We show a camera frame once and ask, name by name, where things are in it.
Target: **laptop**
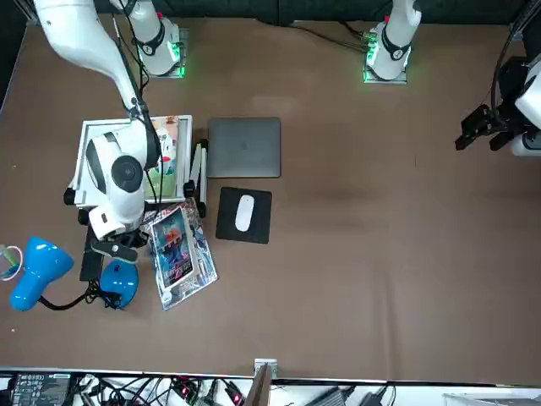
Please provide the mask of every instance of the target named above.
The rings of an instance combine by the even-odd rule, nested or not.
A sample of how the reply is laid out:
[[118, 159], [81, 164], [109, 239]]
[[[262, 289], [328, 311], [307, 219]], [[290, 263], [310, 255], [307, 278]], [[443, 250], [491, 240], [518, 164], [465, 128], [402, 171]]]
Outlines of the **laptop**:
[[280, 119], [211, 118], [209, 178], [279, 178]]

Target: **book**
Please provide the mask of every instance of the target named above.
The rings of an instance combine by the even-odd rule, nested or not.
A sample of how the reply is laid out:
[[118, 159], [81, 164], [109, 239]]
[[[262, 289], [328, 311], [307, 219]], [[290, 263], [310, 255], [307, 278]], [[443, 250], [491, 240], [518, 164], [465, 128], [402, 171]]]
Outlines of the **book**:
[[161, 288], [169, 290], [186, 276], [199, 273], [194, 236], [188, 218], [178, 206], [159, 222], [151, 225]]
[[[160, 139], [161, 155], [163, 156], [163, 181], [161, 180], [161, 158], [158, 164], [149, 169], [149, 178], [156, 196], [169, 199], [177, 195], [177, 150], [178, 150], [178, 116], [156, 117], [151, 119], [156, 134]], [[145, 177], [145, 199], [154, 199], [149, 180]]]
[[[153, 233], [150, 231], [154, 223], [159, 222], [162, 218], [167, 217], [173, 211], [179, 207], [183, 209], [183, 213], [188, 219], [189, 234], [193, 237], [195, 258], [199, 267], [199, 273], [192, 272], [186, 277], [183, 277], [175, 286], [171, 286], [169, 289], [165, 289], [161, 283], [161, 274], [159, 270], [159, 257], [156, 254], [156, 247], [153, 244]], [[149, 220], [150, 223], [145, 225], [145, 230], [150, 235], [149, 248], [150, 255], [152, 257], [152, 263], [156, 272], [156, 286], [158, 288], [158, 295], [161, 301], [161, 307], [164, 310], [170, 310], [173, 306], [178, 305], [185, 299], [189, 298], [193, 294], [196, 294], [201, 289], [206, 288], [211, 283], [218, 279], [216, 267], [212, 260], [212, 254], [210, 253], [209, 244], [203, 233], [203, 227], [201, 219], [199, 218], [199, 212], [194, 199], [187, 199], [181, 203], [177, 203], [174, 206], [170, 206], [160, 211], [155, 220], [151, 220], [154, 213], [146, 213], [145, 220]]]

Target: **black mouse pad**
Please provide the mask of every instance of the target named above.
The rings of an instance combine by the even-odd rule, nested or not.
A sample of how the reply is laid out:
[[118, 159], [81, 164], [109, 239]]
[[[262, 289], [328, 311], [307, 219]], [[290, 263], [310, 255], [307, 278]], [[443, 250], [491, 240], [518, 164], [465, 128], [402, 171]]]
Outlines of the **black mouse pad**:
[[[238, 202], [243, 195], [254, 198], [254, 209], [248, 230], [239, 231], [235, 226]], [[271, 229], [272, 193], [265, 190], [221, 188], [217, 239], [232, 239], [248, 243], [268, 244]]]

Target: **brown mat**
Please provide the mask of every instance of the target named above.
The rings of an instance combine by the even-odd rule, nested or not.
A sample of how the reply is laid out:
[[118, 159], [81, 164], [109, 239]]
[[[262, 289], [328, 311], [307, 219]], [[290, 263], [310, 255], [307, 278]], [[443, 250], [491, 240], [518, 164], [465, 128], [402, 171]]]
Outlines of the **brown mat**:
[[[148, 259], [128, 311], [8, 307], [0, 363], [249, 375], [539, 384], [541, 161], [454, 151], [486, 94], [506, 27], [423, 26], [408, 86], [363, 85], [360, 56], [251, 20], [188, 20], [185, 80], [152, 80], [154, 115], [279, 116], [282, 176], [209, 182], [220, 280], [163, 312]], [[337, 24], [313, 27], [343, 39]], [[84, 119], [121, 118], [112, 82], [63, 61], [29, 28], [0, 117], [3, 243], [62, 246], [79, 282], [85, 230], [62, 203]], [[268, 245], [214, 239], [221, 186], [271, 190]]]

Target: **white mouse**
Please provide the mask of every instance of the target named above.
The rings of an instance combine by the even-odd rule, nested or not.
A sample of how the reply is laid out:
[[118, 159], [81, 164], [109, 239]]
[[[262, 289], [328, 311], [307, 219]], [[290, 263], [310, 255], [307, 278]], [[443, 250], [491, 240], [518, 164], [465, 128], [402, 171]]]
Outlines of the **white mouse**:
[[238, 231], [248, 231], [253, 211], [254, 198], [250, 195], [242, 195], [238, 202], [237, 216], [235, 217], [235, 227]]

